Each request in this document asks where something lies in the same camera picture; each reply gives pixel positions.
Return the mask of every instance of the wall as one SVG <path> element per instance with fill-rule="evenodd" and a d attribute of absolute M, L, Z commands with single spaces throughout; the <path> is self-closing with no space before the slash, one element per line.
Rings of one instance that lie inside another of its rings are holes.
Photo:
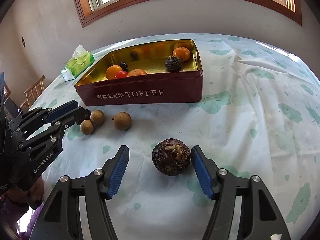
<path fill-rule="evenodd" d="M 153 0 L 82 28 L 73 0 L 16 0 L 14 19 L 26 57 L 47 81 L 58 76 L 75 48 L 94 50 L 136 37 L 167 33 L 220 33 L 246 37 L 299 56 L 320 77 L 320 25 L 301 1 L 303 26 L 242 0 Z"/>
<path fill-rule="evenodd" d="M 11 91 L 11 99 L 19 107 L 26 99 L 23 94 L 36 80 L 36 73 L 29 65 L 19 45 L 10 9 L 0 24 L 0 71 Z"/>

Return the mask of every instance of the tablecloth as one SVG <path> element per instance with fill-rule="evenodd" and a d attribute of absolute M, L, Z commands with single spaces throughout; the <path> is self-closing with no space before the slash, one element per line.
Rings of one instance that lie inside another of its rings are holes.
<path fill-rule="evenodd" d="M 125 144 L 130 160 L 118 194 L 107 201 L 118 238 L 201 239 L 213 201 L 202 193 L 192 165 L 185 173 L 169 177 L 157 171 L 151 159 L 156 144 L 176 138 L 190 149 L 199 145 L 208 158 L 236 176 L 259 175 L 279 206 L 292 240 L 300 239 L 320 209 L 319 80 L 293 54 L 227 35 L 151 36 L 92 53 L 98 60 L 115 49 L 173 39 L 196 43 L 204 72 L 202 100 L 87 107 L 102 110 L 105 122 L 91 135 L 83 135 L 77 125 L 66 130 L 63 152 L 43 173 L 44 198 L 60 176 L 86 176 Z M 80 77 L 68 82 L 57 77 L 32 108 L 55 108 L 73 99 L 85 107 L 74 88 Z M 121 111 L 132 117 L 127 131 L 118 131 L 112 124 L 111 117 Z M 90 239 L 83 198 L 80 203 L 84 236 Z M 236 239 L 240 206 L 241 197 L 237 197 L 231 240 Z"/>

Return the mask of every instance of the mangosteen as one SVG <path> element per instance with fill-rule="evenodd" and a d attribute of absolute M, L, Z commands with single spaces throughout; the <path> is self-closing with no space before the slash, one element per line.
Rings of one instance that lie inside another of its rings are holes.
<path fill-rule="evenodd" d="M 76 122 L 77 125 L 81 125 L 81 123 L 84 121 L 84 120 L 90 120 L 90 115 L 91 115 L 91 111 L 89 109 L 86 109 L 85 110 L 85 116 L 80 119 L 78 122 Z"/>
<path fill-rule="evenodd" d="M 153 149 L 152 161 L 161 173 L 177 176 L 190 164 L 190 150 L 182 141 L 170 138 Z"/>
<path fill-rule="evenodd" d="M 182 66 L 182 59 L 175 56 L 169 56 L 164 64 L 168 70 L 177 70 Z"/>

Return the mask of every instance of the blue gripper pad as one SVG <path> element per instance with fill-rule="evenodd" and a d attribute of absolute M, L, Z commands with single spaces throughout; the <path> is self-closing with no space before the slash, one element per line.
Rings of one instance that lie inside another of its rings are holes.
<path fill-rule="evenodd" d="M 212 181 L 216 177 L 216 171 L 218 170 L 217 165 L 213 160 L 207 159 L 204 156 L 199 146 L 194 146 L 191 149 L 191 162 L 203 193 L 207 195 L 209 199 L 213 200 L 214 192 L 212 189 Z"/>
<path fill-rule="evenodd" d="M 118 193 L 118 189 L 121 184 L 122 177 L 124 175 L 125 169 L 127 168 L 129 162 L 129 149 L 127 146 L 122 145 L 118 150 L 116 156 L 111 159 L 112 164 L 108 166 L 108 169 L 112 169 L 110 179 L 109 179 L 109 189 L 107 191 L 107 196 L 111 199 L 115 194 Z"/>
<path fill-rule="evenodd" d="M 78 107 L 78 102 L 75 100 L 72 100 L 70 102 L 65 103 L 62 106 L 59 106 L 53 110 L 51 110 L 48 114 L 47 119 L 45 120 L 45 123 L 52 123 L 53 120 L 59 118 L 60 116 L 70 112 L 73 109 L 76 109 Z"/>

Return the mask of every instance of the chair back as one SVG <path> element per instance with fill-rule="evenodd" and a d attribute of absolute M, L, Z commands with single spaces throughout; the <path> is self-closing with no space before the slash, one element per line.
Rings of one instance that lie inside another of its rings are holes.
<path fill-rule="evenodd" d="M 34 82 L 25 92 L 24 94 L 27 97 L 27 103 L 29 108 L 32 106 L 34 101 L 42 94 L 42 92 L 45 90 L 44 84 L 43 84 L 44 76 L 39 78 L 36 82 Z"/>

